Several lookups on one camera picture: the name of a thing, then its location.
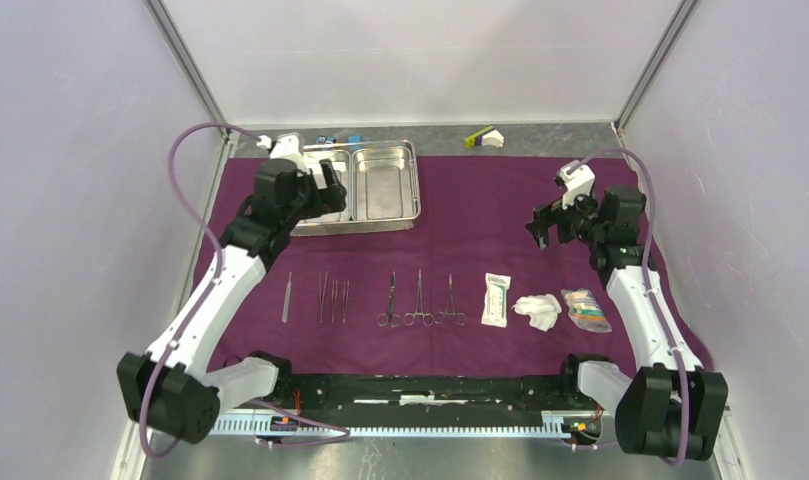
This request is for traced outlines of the steel forceps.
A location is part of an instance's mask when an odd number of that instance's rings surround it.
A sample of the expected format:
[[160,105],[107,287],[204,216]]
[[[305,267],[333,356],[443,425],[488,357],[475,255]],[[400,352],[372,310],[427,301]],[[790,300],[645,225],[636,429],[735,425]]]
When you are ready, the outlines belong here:
[[336,312],[336,305],[337,305],[337,296],[338,296],[338,280],[334,280],[332,282],[331,287],[331,300],[330,300],[330,322],[333,323],[335,321],[335,312]]
[[325,308],[325,298],[326,298],[326,291],[327,291],[328,275],[329,275],[328,271],[325,271],[324,273],[322,273],[322,272],[319,273],[319,279],[318,279],[318,287],[319,287],[319,293],[318,293],[318,301],[319,301],[319,304],[318,304],[318,320],[319,320],[319,323],[322,323],[324,321],[324,308]]

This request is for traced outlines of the steel scalpel handle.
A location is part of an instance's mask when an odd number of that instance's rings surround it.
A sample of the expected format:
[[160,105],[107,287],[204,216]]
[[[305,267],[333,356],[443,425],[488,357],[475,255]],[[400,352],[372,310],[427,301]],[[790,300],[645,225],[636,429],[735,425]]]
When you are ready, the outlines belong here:
[[291,301],[291,293],[292,293],[292,283],[293,283],[293,272],[289,272],[287,277],[287,283],[285,286],[284,291],[284,299],[283,299],[283,307],[282,307],[282,314],[281,314],[281,322],[286,324],[288,323],[289,318],[289,310],[290,310],[290,301]]

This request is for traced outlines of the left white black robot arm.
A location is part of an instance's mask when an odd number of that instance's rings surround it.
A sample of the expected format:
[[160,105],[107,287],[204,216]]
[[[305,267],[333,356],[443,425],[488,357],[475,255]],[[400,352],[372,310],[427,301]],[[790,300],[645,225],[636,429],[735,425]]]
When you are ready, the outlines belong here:
[[239,307],[289,245],[295,226],[346,207],[347,190],[329,159],[306,169],[284,158],[260,165],[253,192],[213,241],[213,260],[187,304],[145,353],[127,353],[118,363],[124,404],[148,456],[159,455],[149,444],[149,431],[169,435],[175,443],[197,444],[232,408],[257,399],[277,408],[292,399],[294,381],[285,359],[257,352],[219,370],[208,366]]

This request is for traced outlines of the steel surgical tray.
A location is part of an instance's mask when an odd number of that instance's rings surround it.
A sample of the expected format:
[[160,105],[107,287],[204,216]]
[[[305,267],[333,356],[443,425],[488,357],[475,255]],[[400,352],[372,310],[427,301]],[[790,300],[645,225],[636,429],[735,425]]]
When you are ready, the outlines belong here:
[[303,220],[294,237],[365,234],[411,229],[421,214],[418,161],[407,139],[308,145],[304,161],[318,181],[329,160],[347,189],[347,208]]

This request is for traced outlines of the clear bag of supplies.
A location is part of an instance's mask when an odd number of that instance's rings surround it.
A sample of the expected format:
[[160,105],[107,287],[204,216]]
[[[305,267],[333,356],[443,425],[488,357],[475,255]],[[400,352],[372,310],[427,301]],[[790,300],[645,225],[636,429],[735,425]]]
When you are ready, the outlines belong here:
[[569,318],[579,329],[599,334],[612,331],[601,305],[590,290],[564,289],[561,295]]

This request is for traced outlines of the purple cloth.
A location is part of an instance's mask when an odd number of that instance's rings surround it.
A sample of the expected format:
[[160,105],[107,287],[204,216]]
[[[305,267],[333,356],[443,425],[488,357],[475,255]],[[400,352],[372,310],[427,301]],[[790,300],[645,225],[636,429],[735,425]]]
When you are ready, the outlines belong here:
[[[428,157],[419,159],[422,212],[398,232],[298,237],[235,314],[209,363],[216,370],[262,351],[288,359],[299,374],[513,377],[559,371],[572,353],[600,354],[633,374],[626,329],[579,243],[540,250],[525,225],[535,207],[560,194],[558,158]],[[464,326],[379,327],[390,275],[396,274],[395,312],[414,308],[422,271],[425,309],[436,317],[453,275]],[[284,291],[293,272],[288,323]],[[324,321],[318,320],[319,273],[329,272]],[[510,314],[506,328],[481,323],[485,274],[511,277],[508,298],[559,295],[586,288],[602,305],[612,331],[579,329],[561,316],[548,332]],[[335,321],[332,282],[338,280]],[[341,322],[342,284],[350,281],[347,320]]]

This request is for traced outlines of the steel surgical scissors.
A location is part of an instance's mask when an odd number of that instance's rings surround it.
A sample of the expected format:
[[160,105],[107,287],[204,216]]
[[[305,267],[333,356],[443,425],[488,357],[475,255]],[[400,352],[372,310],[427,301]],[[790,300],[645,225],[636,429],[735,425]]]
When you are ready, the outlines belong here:
[[395,312],[396,274],[390,275],[390,284],[385,310],[376,317],[379,327],[397,328],[403,325],[402,317]]

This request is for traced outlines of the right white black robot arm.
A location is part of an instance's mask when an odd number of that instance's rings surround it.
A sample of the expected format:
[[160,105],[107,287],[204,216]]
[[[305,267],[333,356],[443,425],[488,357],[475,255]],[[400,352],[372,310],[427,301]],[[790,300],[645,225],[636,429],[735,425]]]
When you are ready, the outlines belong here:
[[610,411],[619,447],[627,454],[660,457],[679,465],[713,453],[728,398],[724,376],[692,352],[669,309],[650,257],[652,233],[640,217],[654,219],[653,198],[627,185],[557,198],[538,206],[526,228],[539,248],[557,230],[560,243],[579,241],[590,252],[608,298],[616,306],[637,371],[624,374],[598,355],[571,355],[570,372],[557,382],[560,400],[582,408],[595,400]]

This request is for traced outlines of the white gauze wad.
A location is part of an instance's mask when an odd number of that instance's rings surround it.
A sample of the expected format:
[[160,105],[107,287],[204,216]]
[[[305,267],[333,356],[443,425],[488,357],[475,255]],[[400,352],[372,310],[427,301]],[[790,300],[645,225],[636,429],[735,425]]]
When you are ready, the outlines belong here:
[[529,325],[539,331],[551,330],[562,313],[562,306],[552,294],[520,297],[512,306],[514,313],[527,316]]

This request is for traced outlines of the white suture packet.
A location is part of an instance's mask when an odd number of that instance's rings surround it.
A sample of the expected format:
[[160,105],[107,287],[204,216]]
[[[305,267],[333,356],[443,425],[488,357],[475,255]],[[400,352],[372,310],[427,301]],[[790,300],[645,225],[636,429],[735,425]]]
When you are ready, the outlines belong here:
[[507,294],[511,285],[511,277],[493,273],[485,274],[486,291],[484,307],[481,315],[483,325],[507,327]]

